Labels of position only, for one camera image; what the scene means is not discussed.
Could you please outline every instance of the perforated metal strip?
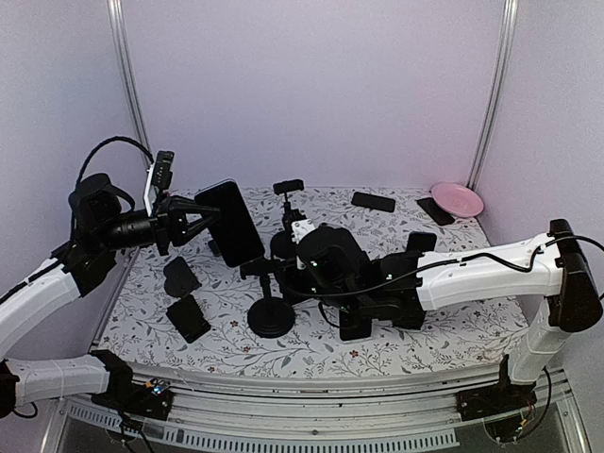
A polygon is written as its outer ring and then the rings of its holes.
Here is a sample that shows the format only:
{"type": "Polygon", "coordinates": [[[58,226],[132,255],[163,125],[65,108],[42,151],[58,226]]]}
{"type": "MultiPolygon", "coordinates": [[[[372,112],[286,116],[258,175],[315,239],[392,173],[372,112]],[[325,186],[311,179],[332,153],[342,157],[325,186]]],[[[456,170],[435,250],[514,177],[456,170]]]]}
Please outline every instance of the perforated metal strip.
{"type": "MultiPolygon", "coordinates": [[[[103,408],[69,401],[70,417],[100,428],[119,432],[120,417],[103,408]]],[[[455,430],[368,440],[284,441],[206,434],[186,428],[147,426],[145,434],[154,442],[209,453],[415,453],[458,446],[455,430]]]]}

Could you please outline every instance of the phone holder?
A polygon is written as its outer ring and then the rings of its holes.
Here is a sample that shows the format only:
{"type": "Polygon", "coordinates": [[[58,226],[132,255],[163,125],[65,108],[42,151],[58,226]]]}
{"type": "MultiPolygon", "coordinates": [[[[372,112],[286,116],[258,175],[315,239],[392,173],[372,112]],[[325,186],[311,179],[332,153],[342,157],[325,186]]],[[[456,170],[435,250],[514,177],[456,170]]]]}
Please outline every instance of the phone holder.
{"type": "Polygon", "coordinates": [[[271,293],[271,278],[280,265],[278,260],[258,258],[242,264],[241,276],[260,277],[262,298],[254,302],[247,312],[249,328],[261,338],[279,338],[289,332],[295,323],[295,312],[290,304],[281,297],[273,297],[271,293]]]}
{"type": "Polygon", "coordinates": [[[295,258],[295,244],[292,240],[292,223],[306,219],[306,216],[300,210],[293,210],[292,204],[288,199],[288,193],[303,191],[304,181],[302,179],[293,179],[291,181],[282,181],[273,185],[275,195],[283,195],[283,231],[279,231],[271,240],[271,254],[282,260],[295,258]]]}

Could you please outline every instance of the floral pattern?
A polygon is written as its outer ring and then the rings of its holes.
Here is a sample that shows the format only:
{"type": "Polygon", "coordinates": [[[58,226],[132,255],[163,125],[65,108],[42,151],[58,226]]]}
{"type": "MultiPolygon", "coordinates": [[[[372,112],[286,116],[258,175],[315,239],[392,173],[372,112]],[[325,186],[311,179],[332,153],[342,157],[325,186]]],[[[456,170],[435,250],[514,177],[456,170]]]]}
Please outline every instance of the floral pattern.
{"type": "MultiPolygon", "coordinates": [[[[193,193],[182,193],[192,196],[193,193]]],[[[281,228],[282,200],[270,189],[246,189],[243,196],[265,247],[281,228]]],[[[306,189],[295,193],[295,208],[318,223],[346,227],[371,258],[404,250],[409,233],[437,234],[438,251],[487,246],[475,219],[437,226],[415,200],[426,191],[400,189],[306,189]],[[394,213],[350,204],[361,190],[396,199],[394,213]]],[[[527,322],[513,298],[481,300],[429,311],[420,330],[402,330],[375,322],[373,336],[343,343],[316,308],[316,301],[295,306],[294,328],[267,340],[254,335],[246,313],[261,296],[254,277],[242,280],[215,258],[203,233],[189,244],[160,257],[155,248],[141,251],[105,327],[100,348],[126,361],[202,373],[272,378],[333,378],[405,375],[498,362],[525,333],[527,322]],[[183,257],[201,282],[193,292],[212,330],[193,344],[179,336],[166,317],[176,302],[163,289],[163,267],[183,257]]],[[[278,294],[274,283],[274,294],[278,294]]],[[[337,313],[327,309],[327,315],[337,313]]]]}

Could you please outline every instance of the pink bowl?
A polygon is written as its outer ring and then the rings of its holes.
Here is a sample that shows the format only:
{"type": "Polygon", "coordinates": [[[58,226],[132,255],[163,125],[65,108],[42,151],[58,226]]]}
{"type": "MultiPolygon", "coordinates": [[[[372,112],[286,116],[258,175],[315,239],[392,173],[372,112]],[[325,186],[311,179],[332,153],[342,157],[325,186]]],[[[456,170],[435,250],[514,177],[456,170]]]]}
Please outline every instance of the pink bowl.
{"type": "Polygon", "coordinates": [[[475,217],[484,210],[482,199],[460,184],[440,182],[430,191],[438,206],[458,217],[475,217]]]}

